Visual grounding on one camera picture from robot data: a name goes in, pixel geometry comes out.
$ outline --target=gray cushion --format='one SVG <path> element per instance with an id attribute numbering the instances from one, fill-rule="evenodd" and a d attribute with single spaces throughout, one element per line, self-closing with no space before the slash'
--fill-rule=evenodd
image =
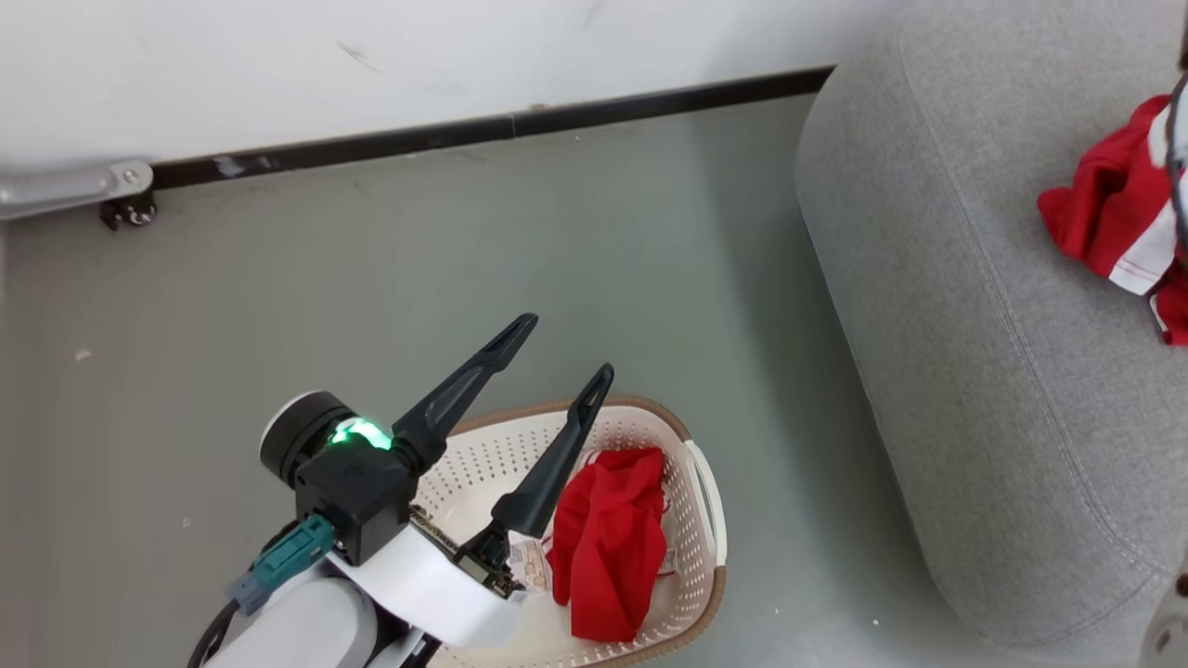
<path id="1" fill-rule="evenodd" d="M 1168 92 L 1182 0 L 920 7 L 839 67 L 797 189 L 929 569 L 986 638 L 1132 660 L 1188 538 L 1188 349 L 1036 195 Z"/>

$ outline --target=metal bracket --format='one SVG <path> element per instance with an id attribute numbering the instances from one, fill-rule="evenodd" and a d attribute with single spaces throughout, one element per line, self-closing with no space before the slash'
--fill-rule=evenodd
<path id="1" fill-rule="evenodd" d="M 116 200 L 113 204 L 116 213 L 124 215 L 124 220 L 144 225 L 157 213 L 152 194 L 148 193 L 152 176 L 152 168 L 140 160 L 36 176 L 0 176 L 0 221 Z M 135 220 L 129 218 L 133 212 Z M 103 218 L 108 227 L 114 225 L 107 221 L 102 212 L 100 218 Z"/>

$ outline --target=green led light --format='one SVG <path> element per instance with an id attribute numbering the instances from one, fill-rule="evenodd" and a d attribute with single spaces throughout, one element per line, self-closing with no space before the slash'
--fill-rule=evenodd
<path id="1" fill-rule="evenodd" d="M 372 445 L 373 448 L 379 448 L 381 450 L 392 449 L 392 439 L 384 433 L 383 429 L 367 422 L 362 417 L 353 417 L 350 420 L 343 420 L 334 428 L 334 435 L 330 436 L 330 443 L 343 443 L 352 435 L 359 435 L 367 439 L 367 442 Z"/>

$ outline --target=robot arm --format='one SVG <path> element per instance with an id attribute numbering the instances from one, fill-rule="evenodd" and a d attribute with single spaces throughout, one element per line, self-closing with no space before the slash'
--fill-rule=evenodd
<path id="1" fill-rule="evenodd" d="M 220 616 L 190 668 L 207 658 L 215 668 L 418 668 L 442 642 L 507 642 L 524 591 L 506 563 L 508 531 L 544 534 L 613 367 L 599 368 L 519 486 L 466 542 L 455 543 L 412 500 L 446 437 L 536 323 L 531 314 L 516 319 L 393 423 L 391 436 L 329 392 L 289 402 L 265 429 L 260 460 L 293 490 L 295 527 L 228 590 L 225 612 L 254 616 L 252 625 L 214 654 L 230 619 Z"/>

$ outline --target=white laundry basket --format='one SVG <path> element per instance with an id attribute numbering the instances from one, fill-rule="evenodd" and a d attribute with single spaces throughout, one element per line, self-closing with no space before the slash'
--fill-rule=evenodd
<path id="1" fill-rule="evenodd" d="M 460 426 L 446 455 L 422 477 L 415 503 L 450 537 L 475 534 L 561 430 L 568 407 L 538 405 Z M 512 642 L 495 649 L 443 647 L 431 667 L 632 666 L 688 644 L 709 625 L 726 587 L 726 519 L 714 474 L 681 421 L 649 399 L 609 396 L 579 461 L 596 450 L 647 446 L 664 450 L 665 538 L 676 563 L 674 574 L 657 579 L 634 642 L 573 637 L 569 607 L 542 592 L 524 601 L 524 623 Z"/>

